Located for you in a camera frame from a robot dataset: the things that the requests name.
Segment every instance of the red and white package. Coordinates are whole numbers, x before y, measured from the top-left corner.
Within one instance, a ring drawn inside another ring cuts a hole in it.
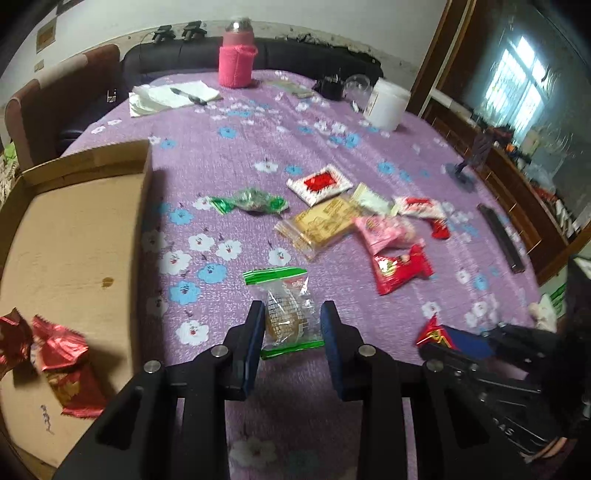
[[[429,222],[432,228],[431,236],[439,240],[446,240],[450,237],[447,228],[446,214],[441,203],[437,200],[416,197],[393,197],[394,210],[399,215],[408,215],[422,218]]]
[[[408,255],[400,257],[375,255],[372,258],[372,267],[380,295],[396,290],[414,277],[427,278],[434,273],[420,245],[413,245]]]

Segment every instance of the cardboard box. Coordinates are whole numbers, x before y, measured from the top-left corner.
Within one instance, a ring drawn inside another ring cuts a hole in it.
[[[108,396],[139,367],[137,262],[150,177],[147,140],[95,148],[27,170],[0,210],[0,312],[16,307],[28,322],[38,313],[82,333]],[[30,364],[0,382],[0,412],[13,444],[54,467],[92,423],[62,416]]]

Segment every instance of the plastic bag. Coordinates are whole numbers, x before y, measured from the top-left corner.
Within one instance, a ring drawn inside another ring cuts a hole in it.
[[[308,289],[307,270],[269,268],[244,272],[242,277],[267,306],[263,360],[324,345],[320,312]]]
[[[282,220],[275,230],[312,260],[323,248],[345,235],[353,225],[353,218],[361,214],[361,208],[341,195]]]

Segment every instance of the brown chair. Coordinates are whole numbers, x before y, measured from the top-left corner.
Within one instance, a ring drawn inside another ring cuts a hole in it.
[[[105,45],[39,72],[8,101],[5,122],[23,170],[59,156],[57,137],[88,104],[113,92],[119,47]]]

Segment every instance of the green candy wrapper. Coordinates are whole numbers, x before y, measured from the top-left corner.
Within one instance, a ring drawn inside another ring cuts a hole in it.
[[[231,212],[235,207],[259,213],[280,213],[289,207],[284,198],[253,187],[240,190],[230,198],[213,197],[210,202],[222,215]]]

